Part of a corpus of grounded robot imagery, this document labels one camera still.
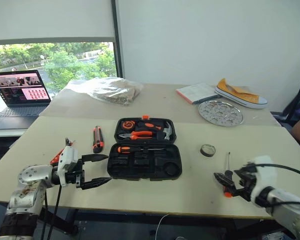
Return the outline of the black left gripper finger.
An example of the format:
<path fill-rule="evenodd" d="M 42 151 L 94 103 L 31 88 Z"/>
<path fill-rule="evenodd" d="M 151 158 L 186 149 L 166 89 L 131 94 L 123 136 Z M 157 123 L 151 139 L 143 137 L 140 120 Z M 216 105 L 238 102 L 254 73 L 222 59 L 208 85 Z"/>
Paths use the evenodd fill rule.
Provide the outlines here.
<path fill-rule="evenodd" d="M 82 190 L 87 190 L 87 189 L 93 189 L 100 187 L 106 183 L 108 183 L 110 180 L 112 180 L 111 177 L 98 177 L 98 178 L 93 178 L 91 181 L 83 182 L 80 185 L 80 188 Z"/>
<path fill-rule="evenodd" d="M 99 162 L 108 158 L 109 156 L 105 154 L 86 154 L 81 156 L 82 162 Z"/>

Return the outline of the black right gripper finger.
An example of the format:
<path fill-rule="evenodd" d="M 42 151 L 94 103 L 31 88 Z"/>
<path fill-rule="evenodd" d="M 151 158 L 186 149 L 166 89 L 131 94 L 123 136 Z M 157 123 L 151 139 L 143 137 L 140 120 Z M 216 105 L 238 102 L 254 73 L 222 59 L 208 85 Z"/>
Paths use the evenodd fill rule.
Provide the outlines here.
<path fill-rule="evenodd" d="M 247 202 L 251 201 L 251 193 L 246 189 L 233 190 L 233 191 L 231 191 L 231 196 L 232 197 L 241 197 L 244 200 L 246 200 Z"/>
<path fill-rule="evenodd" d="M 221 172 L 214 172 L 213 173 L 215 179 L 219 184 L 224 186 L 228 190 L 235 190 L 236 186 L 233 181 L 233 172 L 232 171 L 225 171 L 224 173 Z"/>

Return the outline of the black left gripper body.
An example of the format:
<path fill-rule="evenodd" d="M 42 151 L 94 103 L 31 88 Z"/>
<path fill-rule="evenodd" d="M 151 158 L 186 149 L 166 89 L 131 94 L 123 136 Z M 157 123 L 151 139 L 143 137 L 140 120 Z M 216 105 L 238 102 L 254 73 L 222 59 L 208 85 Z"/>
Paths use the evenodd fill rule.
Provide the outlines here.
<path fill-rule="evenodd" d="M 79 159 L 78 162 L 65 173 L 67 184 L 74 184 L 76 188 L 82 188 L 85 183 L 85 170 L 83 169 L 84 162 Z"/>

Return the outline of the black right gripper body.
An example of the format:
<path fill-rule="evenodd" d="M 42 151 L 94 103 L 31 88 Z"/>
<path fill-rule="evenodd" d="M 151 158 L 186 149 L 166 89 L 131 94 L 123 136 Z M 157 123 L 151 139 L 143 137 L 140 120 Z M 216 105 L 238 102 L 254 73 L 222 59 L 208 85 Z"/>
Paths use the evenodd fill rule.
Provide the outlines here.
<path fill-rule="evenodd" d="M 252 166 L 244 166 L 238 170 L 234 171 L 236 175 L 240 178 L 239 184 L 242 186 L 240 189 L 245 189 L 250 192 L 250 200 L 252 191 L 256 185 L 256 168 Z"/>

